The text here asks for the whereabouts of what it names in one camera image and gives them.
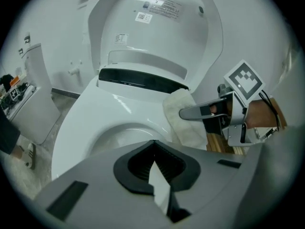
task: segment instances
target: white cloth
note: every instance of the white cloth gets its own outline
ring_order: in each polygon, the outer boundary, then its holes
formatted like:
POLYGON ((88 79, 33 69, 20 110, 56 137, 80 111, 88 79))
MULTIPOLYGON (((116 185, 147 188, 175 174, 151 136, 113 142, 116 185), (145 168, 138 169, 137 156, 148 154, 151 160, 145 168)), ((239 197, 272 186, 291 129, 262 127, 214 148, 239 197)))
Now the white cloth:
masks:
POLYGON ((173 142, 206 150, 208 140, 202 120, 183 120, 179 116, 181 109, 194 105, 193 97, 185 89, 173 92, 163 101, 165 116, 172 127, 173 142))

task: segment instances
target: white wall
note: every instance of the white wall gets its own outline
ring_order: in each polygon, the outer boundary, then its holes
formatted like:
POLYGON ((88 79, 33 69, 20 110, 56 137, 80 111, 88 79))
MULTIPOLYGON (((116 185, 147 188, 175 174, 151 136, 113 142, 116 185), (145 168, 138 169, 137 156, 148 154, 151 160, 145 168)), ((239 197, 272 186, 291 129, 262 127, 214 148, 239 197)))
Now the white wall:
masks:
POLYGON ((31 0, 3 45, 0 62, 5 72, 14 75, 15 69, 23 66, 18 49, 28 48, 24 37, 29 31, 31 45, 41 43, 52 86, 82 93, 94 77, 87 39, 91 9, 92 0, 31 0), (80 76, 70 76, 68 70, 78 65, 80 76))

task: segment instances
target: toilet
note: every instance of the toilet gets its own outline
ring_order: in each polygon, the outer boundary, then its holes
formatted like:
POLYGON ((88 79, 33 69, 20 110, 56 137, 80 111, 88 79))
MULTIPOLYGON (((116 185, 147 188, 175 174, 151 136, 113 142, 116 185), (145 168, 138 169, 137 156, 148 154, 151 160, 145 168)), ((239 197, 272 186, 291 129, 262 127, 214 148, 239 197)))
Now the toilet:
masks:
POLYGON ((213 0, 99 0, 88 18, 97 76, 62 123, 52 179, 100 152, 171 142, 163 100, 180 88, 196 89, 222 51, 222 33, 213 0), (164 12, 153 3, 166 5, 164 12))

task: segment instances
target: tiled floor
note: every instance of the tiled floor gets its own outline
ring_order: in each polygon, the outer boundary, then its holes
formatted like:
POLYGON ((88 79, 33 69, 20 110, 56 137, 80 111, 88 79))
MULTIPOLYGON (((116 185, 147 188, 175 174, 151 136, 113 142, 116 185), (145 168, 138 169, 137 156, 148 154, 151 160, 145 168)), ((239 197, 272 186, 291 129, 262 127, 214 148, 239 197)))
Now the tiled floor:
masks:
MULTIPOLYGON (((36 167, 26 168, 23 162, 1 152, 1 162, 14 187, 24 195, 33 199, 51 181, 51 159, 56 136, 67 113, 76 99, 53 93, 53 100, 61 112, 61 116, 42 145, 36 146, 36 167)), ((22 137, 19 145, 27 147, 29 140, 22 137)))

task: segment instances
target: label sticker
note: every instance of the label sticker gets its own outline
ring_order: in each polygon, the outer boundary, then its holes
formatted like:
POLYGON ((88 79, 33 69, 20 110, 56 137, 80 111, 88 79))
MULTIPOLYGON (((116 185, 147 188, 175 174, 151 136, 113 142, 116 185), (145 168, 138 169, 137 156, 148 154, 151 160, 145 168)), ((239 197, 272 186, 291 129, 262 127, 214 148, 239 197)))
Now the label sticker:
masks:
POLYGON ((126 44, 128 34, 117 33, 114 35, 114 44, 126 44))
POLYGON ((175 0, 146 0, 142 9, 179 22, 183 7, 175 0))
POLYGON ((139 22, 149 24, 152 17, 153 16, 151 14, 138 12, 138 15, 135 18, 135 21, 139 21, 139 22))

